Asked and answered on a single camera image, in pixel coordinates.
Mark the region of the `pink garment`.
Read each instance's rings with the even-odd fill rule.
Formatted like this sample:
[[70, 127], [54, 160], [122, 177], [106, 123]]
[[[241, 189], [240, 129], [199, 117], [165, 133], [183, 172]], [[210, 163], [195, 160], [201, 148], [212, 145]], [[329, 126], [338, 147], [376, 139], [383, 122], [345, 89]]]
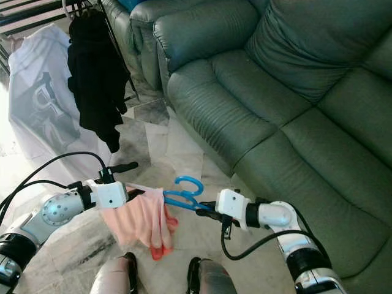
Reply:
[[165, 207], [163, 192], [162, 188], [145, 189], [125, 205], [100, 209], [101, 218], [121, 246], [139, 241], [156, 261], [173, 252], [173, 235], [179, 225]]

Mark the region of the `blue plastic hanger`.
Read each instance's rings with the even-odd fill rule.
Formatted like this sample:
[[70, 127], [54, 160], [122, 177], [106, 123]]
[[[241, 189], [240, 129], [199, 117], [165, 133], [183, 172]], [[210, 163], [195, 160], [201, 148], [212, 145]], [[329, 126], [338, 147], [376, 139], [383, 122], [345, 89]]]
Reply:
[[164, 203], [166, 205], [173, 205], [179, 208], [185, 208], [191, 211], [198, 210], [199, 207], [208, 207], [208, 211], [215, 211], [214, 205], [201, 204], [196, 199], [196, 196], [202, 195], [205, 191], [205, 186], [198, 179], [191, 176], [177, 176], [174, 179], [174, 184], [179, 185], [182, 182], [187, 182], [196, 186], [196, 190], [164, 190]]

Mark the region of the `silver right robot leg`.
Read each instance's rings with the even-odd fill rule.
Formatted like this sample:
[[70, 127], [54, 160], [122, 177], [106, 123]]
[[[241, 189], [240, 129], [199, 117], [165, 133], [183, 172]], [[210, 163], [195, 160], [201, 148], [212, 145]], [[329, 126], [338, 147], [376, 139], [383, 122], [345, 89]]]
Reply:
[[186, 294], [237, 294], [237, 290], [220, 263], [194, 257], [188, 266]]

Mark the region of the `silver robot leg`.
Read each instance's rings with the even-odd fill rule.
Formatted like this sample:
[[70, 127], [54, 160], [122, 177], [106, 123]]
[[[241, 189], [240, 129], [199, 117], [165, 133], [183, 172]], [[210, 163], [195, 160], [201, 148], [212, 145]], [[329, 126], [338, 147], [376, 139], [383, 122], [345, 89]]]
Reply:
[[188, 266], [186, 294], [237, 294], [237, 290], [220, 263], [194, 257]]
[[138, 262], [133, 252], [101, 266], [89, 294], [139, 294]]

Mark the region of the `silver left robot leg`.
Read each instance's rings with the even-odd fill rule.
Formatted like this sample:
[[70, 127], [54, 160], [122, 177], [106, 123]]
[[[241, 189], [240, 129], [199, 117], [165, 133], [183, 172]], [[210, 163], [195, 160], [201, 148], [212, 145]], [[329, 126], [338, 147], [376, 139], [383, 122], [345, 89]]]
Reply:
[[138, 262], [133, 252], [101, 266], [89, 294], [139, 294]]

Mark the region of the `black garment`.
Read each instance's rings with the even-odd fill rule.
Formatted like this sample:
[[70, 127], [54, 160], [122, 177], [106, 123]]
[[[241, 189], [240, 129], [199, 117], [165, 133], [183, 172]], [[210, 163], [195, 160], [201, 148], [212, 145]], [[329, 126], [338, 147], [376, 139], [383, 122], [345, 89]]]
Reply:
[[120, 149], [120, 133], [115, 127], [123, 123], [126, 84], [129, 74], [110, 38], [105, 14], [87, 9], [73, 18], [69, 27], [70, 45], [67, 66], [68, 89], [73, 93], [80, 114], [79, 124], [106, 143], [110, 153]]

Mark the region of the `white printed T-shirt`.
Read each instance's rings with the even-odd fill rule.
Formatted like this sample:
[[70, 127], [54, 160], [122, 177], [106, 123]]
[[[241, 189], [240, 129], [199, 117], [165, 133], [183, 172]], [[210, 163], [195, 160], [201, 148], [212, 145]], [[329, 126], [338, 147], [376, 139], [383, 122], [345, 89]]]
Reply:
[[69, 36], [50, 23], [23, 39], [9, 56], [9, 124], [22, 155], [39, 168], [61, 159], [39, 177], [70, 184], [96, 178], [98, 155], [110, 159], [106, 144], [79, 124], [80, 114], [67, 86]]

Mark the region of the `green leather sofa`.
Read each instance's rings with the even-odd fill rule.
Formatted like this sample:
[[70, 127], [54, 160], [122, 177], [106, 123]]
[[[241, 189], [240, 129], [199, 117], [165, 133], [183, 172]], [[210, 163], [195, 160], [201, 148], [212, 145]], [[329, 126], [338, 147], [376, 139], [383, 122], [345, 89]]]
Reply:
[[392, 0], [102, 0], [126, 64], [244, 190], [392, 294]]

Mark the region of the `brown slatted panel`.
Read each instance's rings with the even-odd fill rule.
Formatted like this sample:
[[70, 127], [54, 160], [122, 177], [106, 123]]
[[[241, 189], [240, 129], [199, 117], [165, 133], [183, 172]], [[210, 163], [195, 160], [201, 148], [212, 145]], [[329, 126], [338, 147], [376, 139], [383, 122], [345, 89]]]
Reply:
[[2, 0], [0, 33], [12, 36], [65, 17], [59, 0]]

